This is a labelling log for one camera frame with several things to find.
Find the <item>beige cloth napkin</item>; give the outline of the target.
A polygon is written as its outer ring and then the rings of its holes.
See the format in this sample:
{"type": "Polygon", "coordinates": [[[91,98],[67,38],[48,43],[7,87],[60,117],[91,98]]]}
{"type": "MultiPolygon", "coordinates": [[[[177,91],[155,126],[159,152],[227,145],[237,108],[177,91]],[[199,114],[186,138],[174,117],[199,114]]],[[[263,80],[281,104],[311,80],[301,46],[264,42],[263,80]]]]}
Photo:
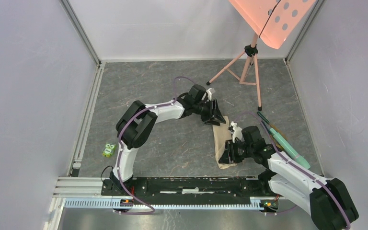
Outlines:
{"type": "Polygon", "coordinates": [[[214,147],[215,147],[215,160],[218,167],[221,170],[227,169],[229,167],[236,166],[236,163],[219,163],[219,159],[224,153],[225,142],[232,139],[231,133],[228,130],[229,124],[220,124],[220,126],[212,126],[213,136],[214,136],[214,147]]]}

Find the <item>gold spoon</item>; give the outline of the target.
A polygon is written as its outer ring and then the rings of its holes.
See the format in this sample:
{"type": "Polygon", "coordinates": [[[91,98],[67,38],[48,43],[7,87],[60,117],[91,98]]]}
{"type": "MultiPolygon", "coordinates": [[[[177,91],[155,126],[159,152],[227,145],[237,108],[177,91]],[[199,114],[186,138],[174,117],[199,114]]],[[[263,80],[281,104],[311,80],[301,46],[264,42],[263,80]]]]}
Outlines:
{"type": "Polygon", "coordinates": [[[283,134],[275,125],[270,125],[271,128],[273,128],[277,133],[279,133],[285,140],[287,140],[287,136],[283,134]]]}

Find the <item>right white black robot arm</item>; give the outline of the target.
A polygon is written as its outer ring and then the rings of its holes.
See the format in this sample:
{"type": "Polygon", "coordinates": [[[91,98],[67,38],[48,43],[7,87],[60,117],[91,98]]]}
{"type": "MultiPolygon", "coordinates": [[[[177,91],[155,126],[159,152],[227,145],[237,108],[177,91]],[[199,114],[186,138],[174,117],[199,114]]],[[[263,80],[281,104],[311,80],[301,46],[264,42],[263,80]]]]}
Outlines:
{"type": "Polygon", "coordinates": [[[258,191],[281,195],[300,207],[320,230],[348,230],[359,218],[346,185],[338,178],[325,178],[298,164],[275,144],[267,144],[256,126],[240,128],[232,122],[228,128],[220,163],[239,163],[252,158],[265,167],[258,175],[258,191]]]}

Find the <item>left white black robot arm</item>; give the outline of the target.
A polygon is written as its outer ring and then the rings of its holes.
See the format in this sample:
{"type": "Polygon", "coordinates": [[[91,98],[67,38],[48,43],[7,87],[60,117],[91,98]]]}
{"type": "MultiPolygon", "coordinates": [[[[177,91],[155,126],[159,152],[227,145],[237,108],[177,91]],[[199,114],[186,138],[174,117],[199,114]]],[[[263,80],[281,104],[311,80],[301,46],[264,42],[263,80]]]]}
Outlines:
{"type": "Polygon", "coordinates": [[[148,140],[154,126],[167,120],[181,119],[192,114],[199,115],[207,125],[220,126],[226,123],[216,99],[214,89],[205,89],[195,84],[188,92],[168,102],[144,104],[134,101],[116,125],[118,155],[116,165],[110,173],[113,189],[119,195],[131,190],[133,165],[138,149],[148,140]]]}

